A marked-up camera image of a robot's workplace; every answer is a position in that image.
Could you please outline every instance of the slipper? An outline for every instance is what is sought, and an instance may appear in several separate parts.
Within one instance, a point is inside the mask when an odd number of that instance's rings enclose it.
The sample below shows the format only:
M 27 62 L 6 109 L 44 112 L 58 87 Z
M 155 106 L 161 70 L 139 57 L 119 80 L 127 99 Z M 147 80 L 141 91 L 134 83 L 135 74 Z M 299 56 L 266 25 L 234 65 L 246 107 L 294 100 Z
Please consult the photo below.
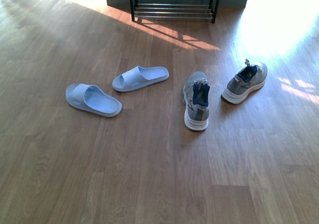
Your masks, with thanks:
M 144 68 L 137 66 L 116 77 L 112 86 L 115 90 L 120 92 L 134 91 L 164 81 L 168 77 L 168 70 L 165 67 Z
M 65 92 L 68 103 L 83 111 L 104 117 L 114 117 L 122 109 L 122 104 L 105 94 L 99 87 L 86 84 L 72 84 Z

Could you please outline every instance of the shoe pull tab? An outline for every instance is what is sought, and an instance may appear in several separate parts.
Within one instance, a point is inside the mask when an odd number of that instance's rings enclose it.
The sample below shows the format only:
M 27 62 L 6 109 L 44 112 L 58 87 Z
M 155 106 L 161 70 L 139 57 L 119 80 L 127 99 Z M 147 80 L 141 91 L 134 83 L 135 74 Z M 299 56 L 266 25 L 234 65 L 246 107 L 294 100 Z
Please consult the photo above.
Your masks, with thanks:
M 245 60 L 245 65 L 250 66 L 250 62 L 248 59 Z

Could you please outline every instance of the black metal frame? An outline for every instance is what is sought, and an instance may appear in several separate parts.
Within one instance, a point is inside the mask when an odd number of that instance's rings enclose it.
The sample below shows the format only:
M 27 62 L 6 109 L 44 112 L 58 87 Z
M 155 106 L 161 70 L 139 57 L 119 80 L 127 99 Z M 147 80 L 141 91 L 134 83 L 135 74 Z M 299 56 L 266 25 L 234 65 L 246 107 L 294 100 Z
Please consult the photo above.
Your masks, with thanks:
M 130 0 L 132 21 L 135 18 L 190 18 L 190 19 L 211 19 L 215 23 L 219 0 L 209 0 L 208 5 L 189 4 L 152 4 L 138 3 L 138 0 Z

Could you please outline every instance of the gray sneaker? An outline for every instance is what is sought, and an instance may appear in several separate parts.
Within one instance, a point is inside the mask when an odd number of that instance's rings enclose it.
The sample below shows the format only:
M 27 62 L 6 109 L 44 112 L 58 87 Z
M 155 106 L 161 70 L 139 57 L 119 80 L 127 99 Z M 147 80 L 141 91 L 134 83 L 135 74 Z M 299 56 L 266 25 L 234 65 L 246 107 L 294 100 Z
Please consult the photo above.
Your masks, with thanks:
M 250 65 L 247 59 L 245 64 L 247 66 L 228 83 L 222 94 L 230 103 L 239 104 L 250 92 L 262 88 L 265 84 L 267 66 L 260 62 Z
M 183 102 L 186 104 L 184 121 L 191 130 L 201 131 L 208 127 L 208 92 L 209 85 L 201 71 L 193 73 L 183 88 Z

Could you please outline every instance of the shoelace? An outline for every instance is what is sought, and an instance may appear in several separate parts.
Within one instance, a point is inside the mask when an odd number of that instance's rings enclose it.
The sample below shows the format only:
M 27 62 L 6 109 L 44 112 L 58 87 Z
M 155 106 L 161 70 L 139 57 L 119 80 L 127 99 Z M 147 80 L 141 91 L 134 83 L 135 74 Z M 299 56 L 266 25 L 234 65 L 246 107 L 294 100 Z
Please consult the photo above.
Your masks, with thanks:
M 192 87 L 196 83 L 202 83 L 205 85 L 205 84 L 208 84 L 208 81 L 205 78 L 201 78 L 201 79 L 195 80 L 191 85 L 188 85 L 185 88 Z

